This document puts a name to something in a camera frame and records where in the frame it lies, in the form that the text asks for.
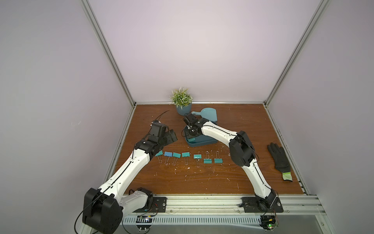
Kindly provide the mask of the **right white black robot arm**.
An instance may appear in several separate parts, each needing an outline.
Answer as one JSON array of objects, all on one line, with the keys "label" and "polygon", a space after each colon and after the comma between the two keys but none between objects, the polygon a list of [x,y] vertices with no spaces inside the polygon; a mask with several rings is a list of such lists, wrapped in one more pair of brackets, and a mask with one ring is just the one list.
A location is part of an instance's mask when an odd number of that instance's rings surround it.
[{"label": "right white black robot arm", "polygon": [[249,178],[262,211],[281,208],[278,194],[267,183],[258,166],[257,154],[246,132],[225,129],[205,118],[198,119],[193,114],[186,115],[184,122],[187,126],[187,137],[208,136],[229,148],[231,160],[241,167]]}]

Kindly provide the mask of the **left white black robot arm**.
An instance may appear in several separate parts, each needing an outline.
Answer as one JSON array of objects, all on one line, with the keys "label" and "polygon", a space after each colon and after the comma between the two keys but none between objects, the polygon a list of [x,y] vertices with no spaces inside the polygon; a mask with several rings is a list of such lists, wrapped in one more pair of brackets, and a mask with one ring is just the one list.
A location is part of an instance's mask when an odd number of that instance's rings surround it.
[{"label": "left white black robot arm", "polygon": [[153,193],[143,188],[124,196],[137,174],[169,144],[177,141],[174,130],[154,120],[149,132],[137,142],[120,169],[99,188],[90,188],[79,217],[82,223],[102,234],[112,234],[122,219],[138,209],[150,209]]}]

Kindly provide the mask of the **blue binder clip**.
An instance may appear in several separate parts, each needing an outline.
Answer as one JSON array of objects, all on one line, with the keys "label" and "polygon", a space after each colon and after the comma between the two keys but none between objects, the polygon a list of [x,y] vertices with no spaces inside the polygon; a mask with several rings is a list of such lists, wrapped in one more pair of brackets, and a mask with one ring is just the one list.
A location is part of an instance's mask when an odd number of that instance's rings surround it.
[{"label": "blue binder clip", "polygon": [[172,158],[173,153],[172,153],[172,152],[165,152],[165,153],[164,153],[164,156],[165,156],[165,164],[167,165],[169,159]]}]

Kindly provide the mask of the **dark teal storage box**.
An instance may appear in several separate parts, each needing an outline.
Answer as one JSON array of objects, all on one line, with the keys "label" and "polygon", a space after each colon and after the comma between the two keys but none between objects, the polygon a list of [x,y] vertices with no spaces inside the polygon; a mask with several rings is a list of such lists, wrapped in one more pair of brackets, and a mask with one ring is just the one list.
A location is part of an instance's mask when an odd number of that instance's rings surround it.
[{"label": "dark teal storage box", "polygon": [[[183,129],[182,136],[185,138],[187,144],[189,147],[200,147],[200,146],[205,146],[205,145],[211,145],[211,144],[216,144],[218,140],[206,136],[206,135],[199,135],[199,136],[191,136],[188,130],[188,127],[186,126]],[[195,142],[188,142],[188,138],[195,138]]]}]

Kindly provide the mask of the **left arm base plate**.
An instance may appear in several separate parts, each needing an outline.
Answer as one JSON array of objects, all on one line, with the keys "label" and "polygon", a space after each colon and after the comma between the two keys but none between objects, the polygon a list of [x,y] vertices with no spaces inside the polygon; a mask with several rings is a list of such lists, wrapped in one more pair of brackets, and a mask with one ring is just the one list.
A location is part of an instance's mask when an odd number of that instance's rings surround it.
[{"label": "left arm base plate", "polygon": [[165,213],[167,207],[166,197],[153,197],[152,202],[148,201],[145,207],[138,209],[137,213]]}]

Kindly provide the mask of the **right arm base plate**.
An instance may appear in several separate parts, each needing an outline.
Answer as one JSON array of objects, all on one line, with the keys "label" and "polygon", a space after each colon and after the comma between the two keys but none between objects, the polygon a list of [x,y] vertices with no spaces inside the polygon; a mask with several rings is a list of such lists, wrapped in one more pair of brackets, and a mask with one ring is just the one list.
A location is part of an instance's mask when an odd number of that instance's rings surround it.
[{"label": "right arm base plate", "polygon": [[266,200],[256,197],[242,197],[240,208],[244,208],[245,213],[283,213],[284,209],[278,197],[273,202],[267,204]]}]

